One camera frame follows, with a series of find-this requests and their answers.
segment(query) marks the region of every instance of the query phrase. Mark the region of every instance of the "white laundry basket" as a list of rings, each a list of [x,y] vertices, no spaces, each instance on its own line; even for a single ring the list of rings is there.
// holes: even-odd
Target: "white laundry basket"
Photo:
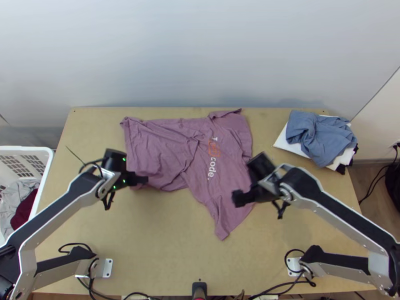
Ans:
[[[29,216],[32,219],[38,210],[53,157],[53,150],[47,147],[0,146],[0,198],[1,191],[18,180],[40,181]],[[0,233],[0,245],[3,243],[4,238]]]

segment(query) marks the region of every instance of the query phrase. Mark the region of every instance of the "white wall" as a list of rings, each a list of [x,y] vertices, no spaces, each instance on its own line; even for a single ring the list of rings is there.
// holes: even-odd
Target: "white wall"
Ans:
[[[352,118],[400,64],[400,1],[0,0],[0,112],[319,107]]]
[[[396,152],[391,146],[400,141],[400,70],[355,116],[351,129],[359,145],[355,159],[395,157]]]

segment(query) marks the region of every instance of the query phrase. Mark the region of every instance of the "silver arm segment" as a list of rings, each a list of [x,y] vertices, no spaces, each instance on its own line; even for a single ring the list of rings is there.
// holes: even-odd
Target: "silver arm segment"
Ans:
[[[58,261],[55,258],[38,263],[35,249],[81,208],[91,206],[105,197],[121,174],[106,169],[101,171],[103,177],[86,172],[79,174],[69,184],[64,195],[8,237],[3,247],[19,246],[18,255],[15,256],[19,257],[19,261],[13,264],[20,271],[19,274],[7,274],[7,269],[0,270],[1,276],[8,280],[18,275],[8,299],[25,300],[31,291],[71,275],[84,276],[88,273],[90,263],[97,258],[96,254],[88,250],[79,247],[80,252],[71,251],[70,255],[61,256]]]

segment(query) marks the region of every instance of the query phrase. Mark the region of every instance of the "black cable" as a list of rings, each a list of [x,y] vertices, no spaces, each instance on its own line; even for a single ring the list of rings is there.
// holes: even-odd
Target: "black cable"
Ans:
[[[390,167],[390,166],[392,166],[392,165],[394,165],[394,164],[396,163],[397,157],[398,157],[398,155],[399,155],[398,146],[397,146],[397,145],[394,145],[394,146],[393,146],[393,149],[396,151],[396,155],[395,155],[395,157],[394,157],[394,159],[393,159],[393,162],[390,163],[390,164],[387,164],[387,165],[383,166],[382,168],[380,168],[380,170],[378,171],[378,173],[376,174],[376,176],[375,176],[375,177],[373,178],[373,180],[371,181],[371,183],[370,183],[370,185],[369,185],[369,187],[368,187],[368,191],[366,192],[366,195],[365,195],[360,201],[358,201],[358,204],[361,204],[365,199],[367,199],[369,196],[371,196],[371,194],[372,194],[372,192],[374,191],[375,186],[377,185],[377,183],[378,183],[383,177],[386,176],[386,174],[383,174],[383,175],[374,183],[374,181],[378,178],[378,176],[379,176],[379,174],[381,173],[381,171],[382,171],[384,168],[388,168],[388,167]]]
[[[83,161],[82,159],[80,159],[79,156],[76,155],[68,146],[65,146],[65,147],[66,147],[66,148],[69,150],[69,152],[71,152],[72,155],[75,156],[83,165],[85,164],[84,161]]]
[[[90,266],[89,266],[89,269],[88,269],[88,276],[89,276],[89,278],[90,278],[90,279],[89,279],[89,284],[88,284],[88,285],[86,285],[85,282],[84,282],[82,279],[80,279],[80,278],[77,278],[77,279],[78,279],[79,283],[80,283],[85,289],[88,290],[89,296],[90,296],[91,300],[97,300],[93,295],[99,296],[99,297],[101,297],[101,298],[103,298],[103,299],[106,299],[106,300],[118,300],[118,299],[108,297],[108,296],[106,296],[106,295],[104,295],[104,294],[102,294],[102,293],[99,293],[99,292],[93,290],[93,284],[94,284],[94,282],[95,282],[95,279],[91,277],[91,268],[92,268],[93,263],[96,262],[96,261],[98,261],[98,260],[99,260],[99,258],[96,258],[96,259],[94,259],[94,260],[90,263]],[[127,299],[128,299],[130,296],[132,296],[132,295],[141,295],[141,296],[143,296],[143,297],[146,297],[146,298],[149,298],[149,299],[152,299],[152,300],[160,300],[160,299],[158,299],[158,298],[156,298],[156,297],[150,297],[150,296],[148,296],[147,294],[142,293],[142,292],[138,292],[138,291],[131,292],[131,293],[128,294],[123,300],[127,300]]]
[[[62,245],[60,248],[58,248],[58,252],[69,254],[70,251],[64,251],[63,250],[63,248],[67,247],[67,246],[85,246],[87,250],[89,250],[90,252],[93,252],[92,249],[87,244],[85,244],[83,242],[69,242],[69,243],[66,243],[65,245]]]
[[[258,293],[258,294],[255,294],[255,295],[249,297],[248,300],[253,300],[253,299],[257,298],[257,297],[264,296],[264,295],[281,296],[281,295],[283,295],[283,294],[289,292],[289,291],[290,291],[291,289],[293,289],[293,287],[294,287],[295,285],[297,285],[297,284],[309,284],[309,285],[312,286],[313,288],[316,287],[316,286],[317,286],[316,283],[313,282],[313,281],[308,280],[307,278],[306,278],[305,280],[303,280],[303,281],[299,281],[300,278],[303,276],[303,274],[304,274],[305,272],[306,272],[305,270],[302,270],[302,271],[299,273],[299,275],[297,276],[297,278],[296,278],[294,281],[292,281],[292,282],[285,282],[285,283],[281,283],[281,284],[275,285],[275,286],[273,286],[273,287],[271,287],[271,288],[269,288],[269,289],[266,289],[265,291],[263,291],[263,292],[261,292],[261,293]],[[288,285],[290,285],[289,288],[287,288],[287,289],[284,290],[284,291],[271,293],[271,291],[276,290],[277,288],[284,287],[284,286],[288,286]]]
[[[359,296],[362,300],[366,300],[363,296],[360,295],[360,293],[358,293],[358,292],[356,292],[356,291],[355,291],[354,293],[356,293],[357,296]]]
[[[86,168],[87,166],[93,165],[93,166],[95,166],[95,167],[98,169],[98,171],[100,172],[101,178],[103,178],[104,176],[103,176],[102,168],[97,164],[98,162],[101,162],[102,160],[103,160],[103,158],[97,159],[97,160],[93,160],[93,161],[89,161],[89,162],[85,163],[83,166],[80,167],[79,173],[82,173],[82,170],[83,170],[84,168]]]
[[[124,299],[122,299],[122,300],[127,300],[127,299],[129,299],[129,297],[132,296],[132,295],[140,295],[140,296],[149,298],[149,296],[148,296],[147,294],[145,294],[145,293],[138,292],[138,291],[134,291],[134,292],[131,292],[129,295],[127,295],[127,296],[126,296]]]
[[[101,199],[101,202],[103,202],[104,210],[105,210],[105,211],[108,211],[108,210],[110,209],[111,203],[113,203],[113,199],[114,199],[115,194],[116,194],[116,193],[115,193],[114,191],[112,191],[112,192],[109,193],[108,202],[107,202],[108,194],[106,194],[106,195],[103,197],[103,199]]]
[[[286,254],[284,255],[284,265],[286,266],[286,268],[287,268],[290,272],[292,272],[292,273],[300,273],[300,272],[302,271],[301,269],[300,269],[300,270],[297,270],[297,271],[292,270],[291,268],[289,268],[288,262],[287,262],[289,254],[292,253],[292,252],[295,252],[295,251],[301,252],[303,255],[306,254],[303,250],[300,250],[300,249],[292,249],[292,250],[289,250],[289,251],[286,252]]]
[[[78,279],[78,281],[80,282],[80,284],[84,286],[85,289],[87,289],[89,292],[92,292],[92,293],[93,293],[94,295],[96,295],[96,296],[99,296],[99,297],[104,298],[104,299],[106,299],[106,300],[120,300],[120,299],[115,299],[115,298],[107,297],[106,295],[103,295],[103,294],[101,294],[101,293],[99,293],[99,292],[93,290],[92,288],[89,288],[89,287],[83,282],[82,279],[80,279],[80,278],[77,278],[77,279]]]

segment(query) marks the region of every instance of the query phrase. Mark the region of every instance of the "folded clothing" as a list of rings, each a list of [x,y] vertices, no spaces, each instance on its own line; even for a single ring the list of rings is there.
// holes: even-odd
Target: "folded clothing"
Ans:
[[[301,150],[317,166],[330,165],[346,148],[357,145],[349,120],[339,116],[322,116],[313,112],[292,110],[286,127],[289,144],[300,143]]]
[[[189,188],[215,221],[225,239],[249,214],[252,204],[235,208],[232,191],[249,190],[246,162],[252,157],[252,135],[241,109],[216,111],[204,118],[142,121],[125,117],[128,171],[148,176],[162,191]]]

